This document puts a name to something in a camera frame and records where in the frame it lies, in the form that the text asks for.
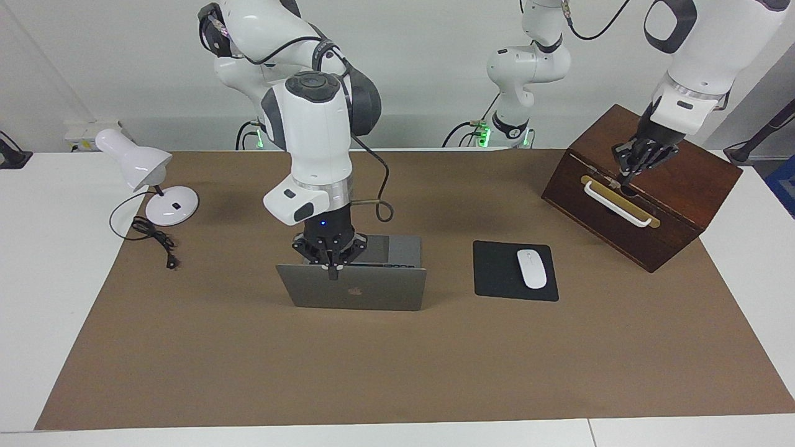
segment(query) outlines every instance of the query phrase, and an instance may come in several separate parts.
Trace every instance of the white handle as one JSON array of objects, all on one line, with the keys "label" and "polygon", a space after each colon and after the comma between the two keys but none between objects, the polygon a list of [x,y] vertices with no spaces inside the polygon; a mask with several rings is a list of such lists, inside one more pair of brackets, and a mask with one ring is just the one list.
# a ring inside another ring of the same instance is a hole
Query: white handle
[{"label": "white handle", "polygon": [[596,191],[591,189],[592,181],[589,181],[585,184],[585,193],[588,194],[593,200],[601,203],[602,205],[608,207],[611,211],[615,212],[619,216],[626,219],[630,224],[633,224],[635,227],[638,228],[646,228],[651,224],[652,219],[649,218],[646,222],[639,220],[637,217],[632,216],[630,213],[626,212],[624,208],[619,207],[617,204],[609,201],[607,198],[600,196]]}]

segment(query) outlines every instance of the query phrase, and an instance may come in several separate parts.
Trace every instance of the white desk lamp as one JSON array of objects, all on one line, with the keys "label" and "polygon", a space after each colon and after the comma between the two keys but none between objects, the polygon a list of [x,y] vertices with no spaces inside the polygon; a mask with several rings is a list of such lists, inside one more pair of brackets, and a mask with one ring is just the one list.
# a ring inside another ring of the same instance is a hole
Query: white desk lamp
[{"label": "white desk lamp", "polygon": [[127,184],[138,191],[145,185],[154,187],[156,195],[146,204],[146,218],[159,227],[177,225],[199,207],[199,196],[186,186],[160,189],[165,180],[165,166],[172,155],[153,147],[138,146],[118,130],[105,129],[97,134],[99,150],[111,155],[122,168]]}]

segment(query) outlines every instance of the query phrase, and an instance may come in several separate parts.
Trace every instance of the box lid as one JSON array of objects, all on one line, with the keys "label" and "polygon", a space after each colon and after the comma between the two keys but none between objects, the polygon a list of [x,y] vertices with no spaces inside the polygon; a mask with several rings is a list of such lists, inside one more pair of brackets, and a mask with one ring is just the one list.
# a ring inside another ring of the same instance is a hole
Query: box lid
[{"label": "box lid", "polygon": [[[635,113],[614,105],[572,143],[571,151],[601,173],[618,179],[619,164],[611,148],[632,138],[639,119]],[[691,142],[683,141],[678,146],[678,155],[641,173],[630,187],[703,230],[726,200],[742,170]]]}]

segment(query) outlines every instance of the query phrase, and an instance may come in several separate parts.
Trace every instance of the table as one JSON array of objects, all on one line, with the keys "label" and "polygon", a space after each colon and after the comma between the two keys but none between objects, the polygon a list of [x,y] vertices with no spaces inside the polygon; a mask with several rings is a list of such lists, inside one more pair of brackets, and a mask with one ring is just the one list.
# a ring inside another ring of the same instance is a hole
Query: table
[{"label": "table", "polygon": [[[0,445],[789,446],[795,440],[792,414],[26,433],[118,253],[122,241],[107,230],[107,213],[130,191],[103,154],[37,154],[25,169],[0,174]],[[116,224],[129,222],[135,208],[119,213]],[[701,239],[792,393],[795,221],[746,169]]]}]

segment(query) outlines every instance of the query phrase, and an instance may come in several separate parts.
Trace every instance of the lamp base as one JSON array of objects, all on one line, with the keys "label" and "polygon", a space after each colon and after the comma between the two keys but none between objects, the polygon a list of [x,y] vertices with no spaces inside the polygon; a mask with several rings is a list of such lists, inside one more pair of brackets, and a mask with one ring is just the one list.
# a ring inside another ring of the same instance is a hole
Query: lamp base
[{"label": "lamp base", "polygon": [[183,223],[199,207],[199,196],[187,186],[173,186],[155,195],[146,204],[146,219],[158,227]]}]

